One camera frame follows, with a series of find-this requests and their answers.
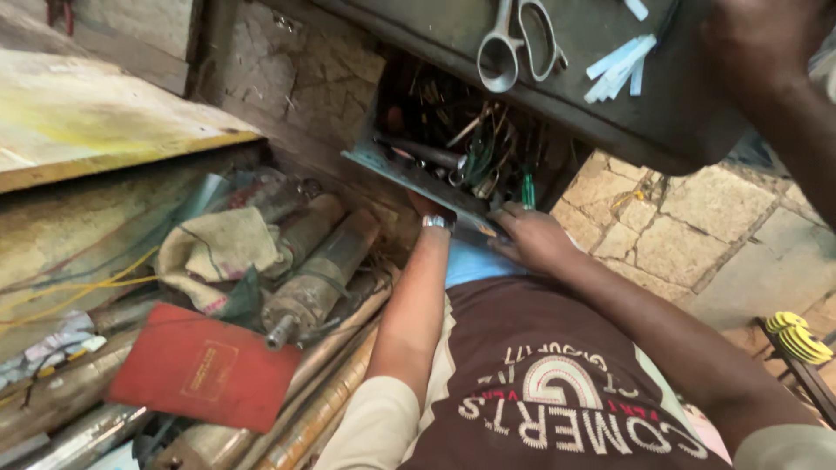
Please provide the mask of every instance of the white sleeve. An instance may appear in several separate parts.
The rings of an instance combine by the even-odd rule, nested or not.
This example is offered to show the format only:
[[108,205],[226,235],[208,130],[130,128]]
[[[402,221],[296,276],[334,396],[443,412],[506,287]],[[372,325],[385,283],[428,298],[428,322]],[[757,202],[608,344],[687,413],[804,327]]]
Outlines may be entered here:
[[418,398],[404,382],[384,376],[367,380],[314,470],[397,468],[418,434],[419,414]]
[[737,470],[833,468],[836,432],[807,424],[782,424],[753,432],[734,456]]

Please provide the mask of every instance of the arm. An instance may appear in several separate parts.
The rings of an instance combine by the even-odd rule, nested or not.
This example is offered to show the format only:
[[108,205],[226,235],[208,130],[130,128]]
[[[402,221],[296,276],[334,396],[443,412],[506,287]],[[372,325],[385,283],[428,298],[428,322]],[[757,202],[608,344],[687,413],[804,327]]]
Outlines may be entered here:
[[714,0],[704,28],[743,113],[822,218],[836,227],[836,106],[808,61],[833,28],[831,0]]
[[818,425],[781,384],[714,329],[574,247],[548,214],[507,204],[494,217],[513,245],[497,251],[572,288],[631,338],[711,419],[734,455],[754,431]]
[[[427,200],[416,200],[421,215],[440,213]],[[400,282],[383,312],[366,379],[378,375],[406,383],[418,398],[426,401],[432,358],[436,353],[444,319],[444,280],[450,231],[423,227]]]

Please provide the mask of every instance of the hand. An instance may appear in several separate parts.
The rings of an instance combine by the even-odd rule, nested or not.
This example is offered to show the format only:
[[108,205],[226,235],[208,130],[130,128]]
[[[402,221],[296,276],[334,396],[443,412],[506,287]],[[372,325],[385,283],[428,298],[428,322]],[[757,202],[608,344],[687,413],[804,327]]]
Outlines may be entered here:
[[558,221],[548,214],[527,211],[518,202],[506,202],[488,216],[513,240],[513,244],[505,244],[492,238],[491,247],[532,271],[560,278],[564,268],[591,259],[575,247]]
[[406,195],[409,196],[412,206],[421,217],[442,216],[449,221],[456,220],[456,213],[442,206],[438,202],[431,201],[430,199],[423,197],[421,194],[410,190],[406,190]]
[[712,0],[703,38],[742,105],[806,84],[808,61],[833,28],[832,0]]

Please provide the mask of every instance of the brown t-shirt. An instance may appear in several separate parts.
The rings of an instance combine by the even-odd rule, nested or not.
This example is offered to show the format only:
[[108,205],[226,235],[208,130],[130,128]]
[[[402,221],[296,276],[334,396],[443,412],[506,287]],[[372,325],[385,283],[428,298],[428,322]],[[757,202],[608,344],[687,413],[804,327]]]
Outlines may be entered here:
[[634,344],[554,286],[491,278],[447,291],[449,396],[400,468],[723,468],[662,407]]
[[[426,404],[377,376],[354,393],[314,470],[729,468],[703,445],[653,362],[554,286],[490,278],[447,291]],[[836,433],[747,437],[738,470],[832,467]]]

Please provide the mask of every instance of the open drawer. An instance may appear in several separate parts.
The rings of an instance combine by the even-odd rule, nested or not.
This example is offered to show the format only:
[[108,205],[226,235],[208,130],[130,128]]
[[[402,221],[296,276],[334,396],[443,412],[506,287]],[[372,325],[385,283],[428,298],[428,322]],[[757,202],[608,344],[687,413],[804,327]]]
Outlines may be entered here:
[[[437,76],[443,80],[457,81],[461,86],[460,89],[466,88],[469,95],[467,97],[448,97],[446,102],[450,104],[444,104],[438,107],[425,105],[422,95],[421,105],[417,108],[411,106],[409,103],[415,101],[416,82],[418,82],[419,76],[421,77],[421,83],[423,83],[428,76],[431,79],[435,77],[436,75],[434,74],[438,74]],[[488,105],[482,103],[485,100],[489,103]],[[477,197],[474,191],[476,186],[478,186],[477,184],[464,183],[459,187],[454,187],[449,176],[441,179],[438,175],[433,174],[433,170],[437,169],[437,166],[433,166],[430,163],[429,166],[423,168],[418,167],[415,161],[417,159],[410,152],[404,153],[403,151],[394,150],[393,147],[396,148],[397,144],[393,143],[389,138],[393,133],[389,132],[389,129],[386,129],[387,126],[391,125],[391,117],[389,117],[390,110],[393,107],[398,107],[401,109],[399,114],[403,115],[400,121],[405,123],[405,125],[401,126],[404,129],[401,130],[398,136],[405,137],[409,141],[427,144],[427,132],[420,132],[416,129],[417,127],[426,125],[427,118],[425,115],[427,111],[437,112],[439,108],[452,109],[458,106],[456,103],[460,101],[477,107],[476,115],[482,116],[482,124],[485,128],[492,131],[499,129],[498,132],[493,132],[494,135],[492,136],[495,137],[495,141],[497,142],[495,146],[492,146],[495,150],[484,151],[482,153],[482,155],[491,153],[490,159],[487,160],[490,162],[487,164],[487,167],[499,167],[499,170],[495,173],[497,179],[500,171],[515,175],[508,176],[506,179],[513,178],[513,181],[517,182],[520,180],[519,175],[521,172],[531,174],[534,187],[534,206],[543,212],[551,211],[558,199],[563,195],[569,183],[574,179],[580,167],[589,155],[591,155],[593,148],[574,139],[566,130],[560,129],[553,124],[547,125],[538,116],[530,115],[527,112],[514,108],[512,105],[502,103],[496,95],[484,94],[479,89],[469,87],[459,79],[429,64],[422,63],[419,59],[408,54],[402,54],[397,58],[389,60],[387,63],[383,77],[380,80],[377,94],[370,106],[369,112],[365,116],[364,125],[358,135],[354,149],[352,151],[344,151],[343,156],[455,211],[458,214],[459,227],[477,230],[489,235],[493,235],[495,232],[501,232],[493,222],[486,218],[486,215],[506,200],[520,202],[522,199],[522,184],[515,185],[513,182],[510,182],[502,186],[497,185],[488,195],[488,198]],[[482,112],[478,112],[480,106],[482,107]],[[490,114],[484,116],[484,112],[487,109],[491,110]],[[420,113],[421,118],[418,119],[413,116],[414,119],[410,119],[408,116],[409,113]],[[471,120],[470,116],[465,118],[465,121],[468,122],[473,122],[474,120],[476,118]],[[505,133],[503,133],[502,130],[505,122],[509,123],[506,127],[512,129],[506,129]],[[455,136],[456,131],[460,131],[464,127],[464,125],[459,125],[458,127],[449,126],[449,133],[446,136],[436,138],[436,144],[430,144],[428,146],[444,150],[444,146],[439,145],[438,142],[443,141],[442,139],[448,138],[451,135]],[[532,138],[534,132],[536,132],[537,137]],[[476,152],[471,151],[471,148],[475,145],[476,133],[476,130],[472,130],[460,140],[457,146],[453,146],[450,151],[456,155],[467,155],[468,159],[475,159],[474,154]],[[514,146],[514,143],[508,144],[508,135],[516,136],[516,140],[514,141],[516,147],[514,148],[517,150],[513,152],[513,155],[516,157],[515,161],[508,158],[503,160],[505,154],[510,153],[507,152],[507,149]],[[471,143],[467,144],[465,142],[466,139],[470,139]],[[506,166],[516,166],[517,168],[511,169],[506,168]],[[529,168],[529,171],[523,171],[521,167]],[[476,180],[469,178],[469,180],[480,181],[481,178],[477,177]]]

